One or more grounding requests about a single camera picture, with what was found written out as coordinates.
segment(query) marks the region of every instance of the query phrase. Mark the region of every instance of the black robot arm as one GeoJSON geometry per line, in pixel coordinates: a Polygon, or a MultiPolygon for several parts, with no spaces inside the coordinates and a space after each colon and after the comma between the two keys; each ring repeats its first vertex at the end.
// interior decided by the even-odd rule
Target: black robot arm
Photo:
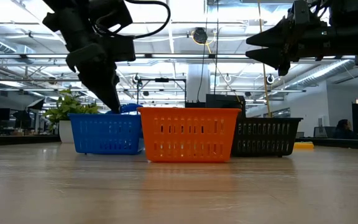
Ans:
{"type": "Polygon", "coordinates": [[[134,61],[134,39],[154,35],[170,20],[170,9],[158,1],[126,0],[134,4],[158,4],[167,8],[164,25],[140,36],[123,36],[118,32],[132,23],[123,0],[44,0],[55,12],[48,13],[43,23],[52,31],[60,30],[69,54],[66,63],[81,82],[111,110],[119,112],[116,85],[116,63],[134,61]],[[111,32],[109,28],[120,25],[111,32]]]}
{"type": "Polygon", "coordinates": [[[284,76],[290,62],[300,58],[355,55],[358,65],[358,0],[297,0],[275,27],[247,39],[247,44],[266,47],[246,52],[284,76]],[[328,26],[321,16],[330,11],[328,26]]]}

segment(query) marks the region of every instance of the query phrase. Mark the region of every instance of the orange basket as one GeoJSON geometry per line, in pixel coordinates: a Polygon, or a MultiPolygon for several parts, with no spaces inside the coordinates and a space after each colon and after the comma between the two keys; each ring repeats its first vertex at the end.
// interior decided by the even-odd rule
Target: orange basket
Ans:
{"type": "Polygon", "coordinates": [[[230,159],[239,109],[138,108],[147,159],[225,162],[230,159]]]}

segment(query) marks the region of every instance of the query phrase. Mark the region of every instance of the plastic basket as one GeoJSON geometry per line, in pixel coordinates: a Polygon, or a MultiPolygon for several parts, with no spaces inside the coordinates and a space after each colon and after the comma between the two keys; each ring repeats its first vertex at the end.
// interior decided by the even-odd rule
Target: plastic basket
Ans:
{"type": "Polygon", "coordinates": [[[302,118],[237,119],[233,156],[289,156],[302,118]]]}
{"type": "Polygon", "coordinates": [[[134,155],[143,149],[140,115],[70,114],[75,151],[134,155]]]}
{"type": "Polygon", "coordinates": [[[239,109],[139,108],[148,160],[225,162],[239,109]]]}

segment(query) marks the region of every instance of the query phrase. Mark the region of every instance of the potted plant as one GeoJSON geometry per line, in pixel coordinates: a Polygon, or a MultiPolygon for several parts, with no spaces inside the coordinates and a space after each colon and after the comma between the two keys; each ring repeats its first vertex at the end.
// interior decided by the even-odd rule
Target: potted plant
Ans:
{"type": "Polygon", "coordinates": [[[97,114],[98,106],[96,106],[96,103],[81,105],[78,101],[80,95],[75,95],[71,90],[62,90],[60,94],[64,97],[60,96],[56,102],[56,108],[47,110],[44,116],[48,116],[49,121],[52,123],[50,128],[53,129],[56,124],[59,124],[59,135],[62,143],[74,143],[68,114],[97,114]]]}

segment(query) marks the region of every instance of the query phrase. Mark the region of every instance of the blue basket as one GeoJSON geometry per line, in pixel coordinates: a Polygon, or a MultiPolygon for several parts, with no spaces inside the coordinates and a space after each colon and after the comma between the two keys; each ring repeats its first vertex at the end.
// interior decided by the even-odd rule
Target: blue basket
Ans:
{"type": "Polygon", "coordinates": [[[138,154],[144,147],[140,139],[140,115],[69,114],[75,151],[93,154],[138,154]]]}

